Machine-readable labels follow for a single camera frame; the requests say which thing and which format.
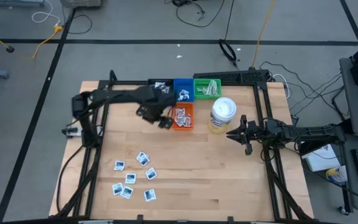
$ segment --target white lid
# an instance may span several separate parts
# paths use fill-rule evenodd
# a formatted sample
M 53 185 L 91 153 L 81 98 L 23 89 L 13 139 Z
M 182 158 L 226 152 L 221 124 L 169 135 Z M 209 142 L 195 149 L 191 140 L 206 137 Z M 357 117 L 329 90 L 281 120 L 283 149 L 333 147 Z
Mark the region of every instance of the white lid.
M 231 121 L 236 115 L 237 106 L 234 101 L 227 97 L 217 99 L 212 106 L 215 118 L 221 121 Z

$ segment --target orange bin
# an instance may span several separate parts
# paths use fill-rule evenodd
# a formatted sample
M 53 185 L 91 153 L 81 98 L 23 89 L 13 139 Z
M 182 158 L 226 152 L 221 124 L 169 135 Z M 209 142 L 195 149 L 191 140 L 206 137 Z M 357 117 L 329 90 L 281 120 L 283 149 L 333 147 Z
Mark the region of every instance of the orange bin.
M 173 119 L 175 119 L 175 116 L 177 114 L 177 109 L 185 109 L 186 110 L 186 115 L 190 114 L 191 116 L 191 124 L 190 127 L 179 127 L 179 125 L 176 122 L 173 122 L 173 128 L 175 130 L 191 130 L 193 129 L 194 126 L 194 106 L 193 103 L 177 103 L 177 105 L 175 106 L 175 109 L 173 110 Z

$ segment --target black metal frame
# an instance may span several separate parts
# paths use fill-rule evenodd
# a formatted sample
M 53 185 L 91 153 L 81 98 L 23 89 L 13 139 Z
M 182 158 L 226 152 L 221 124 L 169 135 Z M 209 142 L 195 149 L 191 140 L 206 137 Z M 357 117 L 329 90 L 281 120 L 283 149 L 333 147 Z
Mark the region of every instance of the black metal frame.
M 112 90 L 113 85 L 151 85 L 157 81 L 173 83 L 172 79 L 147 80 L 147 81 L 118 81 L 117 78 L 115 77 L 115 75 L 113 73 L 110 73 L 110 80 L 99 81 L 98 88 Z M 267 116 L 269 118 L 273 117 L 266 82 L 242 83 L 240 81 L 239 83 L 233 83 L 233 82 L 225 82 L 224 80 L 222 80 L 221 83 L 224 86 L 251 86 L 253 88 L 259 125 L 260 125 L 260 127 L 263 128 L 263 126 L 264 126 L 263 113 L 262 113 L 262 105 L 261 105 L 260 96 L 259 96 L 259 90 L 262 90 L 262 92 L 264 94 L 264 101 L 265 101 Z M 101 124 L 100 124 L 102 127 L 102 130 L 105 130 L 108 113 L 109 113 L 109 107 L 104 106 L 102 120 L 101 120 Z M 97 123 L 97 120 L 98 120 L 97 116 L 98 116 L 98 110 L 94 111 L 94 114 L 92 117 L 93 124 Z M 102 150 L 102 146 L 103 146 L 103 136 L 104 136 L 104 134 L 100 135 L 101 144 L 100 144 L 100 146 L 95 148 L 94 159 L 96 159 L 97 161 L 94 161 L 94 162 L 97 163 L 97 167 L 99 166 L 99 160 L 100 160 L 101 150 Z M 82 181 L 84 181 L 84 179 L 87 175 L 92 150 L 93 150 L 92 148 L 86 148 L 79 183 L 82 183 Z M 281 157 L 280 157 L 280 151 L 277 148 L 273 148 L 273 152 L 275 153 L 275 165 L 276 165 L 276 169 L 277 169 L 277 176 L 278 176 L 280 182 L 283 184 L 284 188 L 286 188 L 285 187 L 284 171 L 283 171 L 282 161 L 281 161 Z M 269 150 L 264 150 L 264 156 L 266 158 L 270 157 Z M 266 170 L 268 170 L 269 168 L 270 169 L 272 168 L 271 162 L 265 162 L 265 165 L 266 165 Z M 81 198 L 82 198 L 82 197 L 80 197 L 77 200 L 77 202 L 75 203 L 72 217 L 50 217 L 48 219 L 43 219 L 43 220 L 24 220 L 24 221 L 18 221 L 18 222 L 10 222 L 10 223 L 15 223 L 15 224 L 16 223 L 24 224 L 24 223 L 30 223 L 30 222 L 31 223 L 78 223 L 78 221 L 80 221 L 80 220 L 83 220 L 83 221 L 90 220 L 91 209 L 92 209 L 92 204 L 93 204 L 93 196 L 94 196 L 94 191 L 95 191 L 95 186 L 96 186 L 97 171 L 98 170 L 96 170 L 96 175 L 91 179 L 91 182 L 89 183 L 89 192 L 88 192 L 88 198 L 86 200 L 85 215 L 79 216 Z M 269 175 L 267 176 L 267 178 L 268 178 L 270 198 L 271 198 L 271 202 L 272 202 L 272 211 L 273 211 L 273 216 L 274 216 L 274 221 L 270 222 L 270 223 L 315 223 L 314 221 L 311 221 L 311 220 L 294 220 L 292 218 L 291 208 L 289 206 L 289 203 L 286 200 L 286 198 L 284 198 L 284 197 L 282 198 L 282 200 L 283 200 L 283 205 L 284 205 L 284 210 L 285 210 L 285 218 L 281 218 L 280 217 L 280 209 L 278 206 L 277 194 L 276 194 L 276 186 L 275 186 L 272 178 Z M 186 222 L 187 223 L 225 223 L 225 222 L 214 222 L 214 221 L 207 221 L 207 222 L 186 221 Z M 137 220 L 114 220 L 114 223 L 178 223 L 178 220 L 166 220 L 166 221 L 143 220 L 143 215 L 138 215 Z M 226 223 L 254 223 L 254 222 L 235 222 L 233 217 L 228 217 Z

